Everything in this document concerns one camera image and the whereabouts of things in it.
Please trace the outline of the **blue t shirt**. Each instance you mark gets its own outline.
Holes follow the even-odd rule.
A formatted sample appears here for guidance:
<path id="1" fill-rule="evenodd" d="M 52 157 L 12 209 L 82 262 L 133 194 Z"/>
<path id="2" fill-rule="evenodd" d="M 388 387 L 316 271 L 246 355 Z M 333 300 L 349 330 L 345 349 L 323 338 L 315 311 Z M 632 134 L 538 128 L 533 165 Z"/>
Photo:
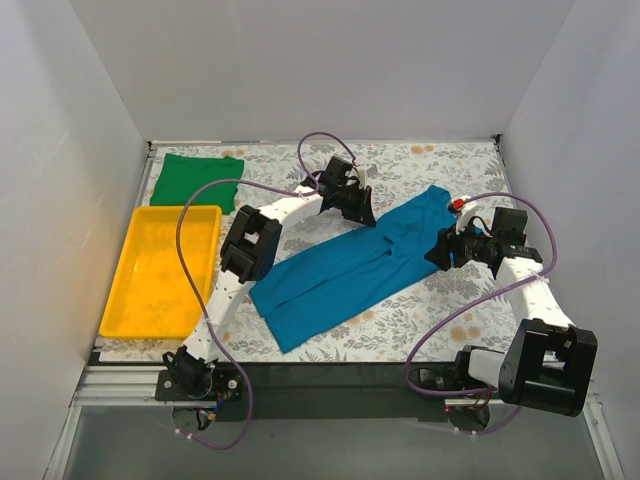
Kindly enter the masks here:
<path id="1" fill-rule="evenodd" d="M 424 255 L 455 224 L 449 191 L 431 186 L 362 227 L 274 265 L 250 290 L 283 353 L 435 274 Z"/>

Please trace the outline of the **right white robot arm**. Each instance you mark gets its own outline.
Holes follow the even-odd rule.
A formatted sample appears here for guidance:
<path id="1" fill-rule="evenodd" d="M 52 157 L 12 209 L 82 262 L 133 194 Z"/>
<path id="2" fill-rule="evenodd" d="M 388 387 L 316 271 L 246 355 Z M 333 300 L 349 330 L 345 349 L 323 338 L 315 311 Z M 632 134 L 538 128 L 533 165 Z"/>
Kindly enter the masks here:
<path id="1" fill-rule="evenodd" d="M 509 404 L 574 417 L 584 405 L 597 339 L 562 311 L 542 279 L 539 252 L 527 246 L 524 210 L 498 207 L 491 229 L 473 220 L 477 205 L 455 199 L 448 205 L 455 225 L 441 230 L 427 261 L 443 271 L 470 261 L 489 267 L 519 322 L 507 351 L 465 346 L 456 356 L 456 379 L 484 383 Z"/>

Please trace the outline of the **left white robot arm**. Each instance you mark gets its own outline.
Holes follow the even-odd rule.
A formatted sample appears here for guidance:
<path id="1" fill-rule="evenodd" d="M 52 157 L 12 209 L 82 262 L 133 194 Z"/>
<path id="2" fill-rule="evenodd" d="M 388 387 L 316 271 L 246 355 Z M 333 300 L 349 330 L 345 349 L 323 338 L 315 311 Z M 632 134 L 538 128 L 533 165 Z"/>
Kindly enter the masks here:
<path id="1" fill-rule="evenodd" d="M 223 356 L 219 341 L 250 288 L 271 270 L 281 234 L 326 210 L 373 227 L 371 187 L 353 163 L 332 157 L 322 171 L 307 176 L 291 196 L 236 213 L 220 253 L 220 271 L 210 298 L 196 299 L 201 318 L 176 352 L 163 355 L 172 385 L 191 400 L 205 399 L 219 386 L 213 369 Z"/>

